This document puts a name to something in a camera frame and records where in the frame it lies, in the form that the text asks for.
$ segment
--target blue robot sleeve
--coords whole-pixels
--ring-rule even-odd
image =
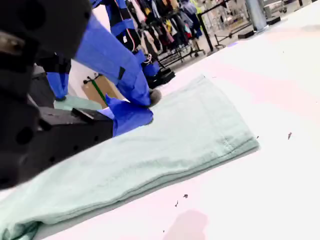
[[[130,102],[150,105],[148,83],[137,58],[93,14],[75,60],[106,76]]]

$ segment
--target white tabletop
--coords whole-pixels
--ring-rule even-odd
[[[259,151],[36,239],[319,240],[319,13],[313,3],[160,88],[211,78],[259,136]]]

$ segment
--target gray floor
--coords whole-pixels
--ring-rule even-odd
[[[303,3],[303,6],[302,7],[305,7],[306,5],[310,4],[311,3],[311,0],[302,0],[302,3]],[[298,10],[300,8],[300,5],[299,5],[299,2],[298,0],[294,1],[294,2],[291,2],[287,5],[285,5],[287,7],[287,12],[286,13],[283,13],[283,12],[275,12],[273,13],[272,15],[275,16],[275,17],[278,17],[278,16],[281,16],[281,17],[284,17],[296,10]],[[223,30],[223,31],[219,31],[219,32],[209,32],[209,35],[210,35],[210,41],[211,41],[211,44],[213,45],[214,47],[214,52],[217,52],[219,51],[219,48],[216,48],[215,45],[217,45],[217,42],[215,40],[215,37],[214,37],[214,34],[218,35],[218,36],[228,36],[229,32],[234,29],[234,28],[237,28],[239,26],[242,26],[244,25],[246,22],[243,21],[239,24],[234,24],[233,26],[230,26],[228,29],[226,30]],[[223,40],[221,42],[221,44],[225,45],[225,46],[228,46],[234,42],[236,42],[238,40],[238,34],[241,34],[241,33],[244,33],[246,31],[248,31],[249,29],[252,29],[252,26],[249,26],[239,32],[237,32],[235,35],[232,36],[232,38],[227,38],[225,40]],[[174,70],[175,72],[179,72],[181,71],[182,69],[184,68],[187,68],[188,66],[200,61],[201,59],[205,58],[207,56],[207,53],[210,52],[210,48],[209,48],[209,45],[208,45],[208,42],[207,42],[207,39],[206,37],[204,36],[204,34],[197,40],[197,43],[199,45],[199,48],[200,49],[203,49],[206,54],[203,55],[202,53],[199,53],[199,56],[198,57],[186,57],[183,62],[179,61],[179,62],[176,62],[172,65],[170,65],[169,67]]]

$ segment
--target hanging clothes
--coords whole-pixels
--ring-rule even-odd
[[[139,23],[145,22],[147,18],[145,16],[145,14],[142,12],[142,10],[141,10],[139,4],[137,3],[137,1],[136,0],[131,0],[131,2],[132,2],[132,5],[134,7],[135,14],[136,14],[136,16],[138,18],[138,22]]]
[[[135,7],[134,7],[134,5],[133,5],[133,3],[131,2],[131,1],[127,1],[126,2],[126,5],[127,5],[127,8],[128,8],[128,10],[129,10],[129,12],[130,12],[130,15],[132,16],[132,20],[134,20],[134,22],[133,22],[133,24],[137,24],[137,28],[138,29],[141,29],[142,28],[142,25],[141,25],[141,23],[140,23],[140,21],[139,21],[139,19],[138,19],[138,16],[137,16],[137,13],[136,13],[136,9],[135,9]]]
[[[190,28],[192,28],[192,26],[194,25],[194,22],[190,19],[190,17],[188,17],[188,15],[185,14],[183,11],[180,12],[180,15],[181,15],[183,22],[188,24],[188,26]]]
[[[152,6],[152,11],[153,11],[154,17],[155,17],[156,19],[161,18],[160,14],[159,14],[159,12],[158,12],[157,5],[156,5],[155,0],[151,0],[151,6]]]
[[[181,2],[181,8],[187,13],[187,14],[196,14],[197,13],[197,9],[196,6],[189,2],[189,0],[183,0]]]
[[[155,44],[154,44],[154,38],[151,36],[151,34],[148,31],[143,31],[144,35],[147,38],[147,41],[150,43],[150,45],[152,46],[153,50],[155,53],[158,52],[158,49],[156,48]]]
[[[173,9],[178,9],[179,8],[179,3],[177,0],[170,0],[171,6]]]
[[[147,33],[147,31],[143,31],[143,33],[142,33],[142,37],[144,38],[146,49],[147,49],[148,53],[151,54],[151,56],[154,59],[158,59],[158,55],[157,55],[154,47],[152,46],[151,42],[149,41],[146,33]]]
[[[170,8],[167,7],[162,0],[154,0],[154,2],[161,17],[167,15],[170,12]]]
[[[159,52],[159,51],[161,50],[161,43],[160,43],[158,37],[157,37],[156,34],[155,34],[155,30],[154,30],[152,27],[150,27],[147,31],[148,31],[149,34],[152,36],[152,38],[153,38],[153,43],[154,43],[156,49],[157,49],[158,52]]]
[[[174,15],[172,18],[172,23],[176,26],[178,34],[179,34],[179,39],[180,41],[187,45],[188,44],[188,37],[186,35],[185,31],[185,23],[181,20],[180,16],[178,14]]]

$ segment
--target metal rack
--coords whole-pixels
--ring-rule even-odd
[[[168,13],[168,15],[161,17],[159,20],[166,20],[166,19],[171,19],[174,15],[180,14],[180,10],[174,10],[171,11],[170,13]],[[149,25],[156,25],[158,24],[158,22],[151,22]],[[199,52],[202,52],[204,55],[206,54],[206,52],[203,49],[199,48],[199,45],[197,43],[197,41],[195,39],[193,39],[194,45],[195,47],[193,47],[190,44],[186,44],[184,46],[178,46],[175,47],[172,50],[169,50],[167,52],[162,52],[158,55],[158,62],[160,65],[160,68],[165,69],[166,67],[181,61],[182,63],[184,62],[184,59],[187,57],[198,57],[199,56]]]
[[[215,40],[216,40],[217,44],[216,44],[215,46],[212,45],[211,40],[210,40],[210,35],[209,35],[209,33],[208,33],[207,29],[206,29],[206,26],[205,26],[205,23],[204,23],[204,20],[203,20],[203,17],[202,17],[202,16],[205,15],[205,14],[207,14],[207,13],[209,13],[210,11],[213,11],[214,9],[216,9],[216,8],[218,8],[218,7],[224,7],[224,8],[225,8],[225,7],[227,6],[226,3],[229,2],[229,1],[230,1],[230,0],[223,0],[222,2],[218,3],[217,5],[211,7],[211,8],[209,8],[209,9],[205,10],[204,12],[199,13],[199,14],[197,15],[197,16],[198,16],[198,19],[199,19],[199,21],[200,21],[200,24],[201,24],[201,26],[202,26],[202,30],[203,30],[204,36],[205,36],[206,41],[207,41],[207,43],[208,43],[208,45],[209,45],[209,48],[210,48],[210,52],[208,53],[208,55],[211,55],[212,53],[215,52],[214,47],[216,47],[217,49],[219,49],[219,47],[222,47],[222,48],[225,47],[225,45],[221,44],[221,41],[223,41],[223,40],[225,40],[225,39],[227,39],[227,38],[232,38],[232,36],[233,36],[234,34],[240,32],[241,30],[243,30],[243,29],[245,29],[245,28],[247,28],[247,27],[249,27],[249,26],[252,25],[250,22],[245,23],[245,24],[243,24],[243,25],[241,25],[241,26],[239,26],[239,27],[231,30],[231,31],[229,32],[228,36],[225,36],[225,35],[216,35],[216,34],[214,34],[214,37],[215,37]]]
[[[194,57],[198,57],[199,56],[199,52],[202,52],[204,55],[206,54],[206,52],[203,49],[199,49],[199,45],[197,42],[195,42],[195,45],[197,47],[197,49],[194,49],[191,45],[186,45],[183,47],[176,47],[174,50],[171,51],[171,53],[163,58],[158,58],[159,62],[161,63],[161,67],[167,67],[171,64],[174,64],[176,62],[181,61],[181,63],[184,62],[184,59],[186,57],[192,57],[192,54],[194,54]]]

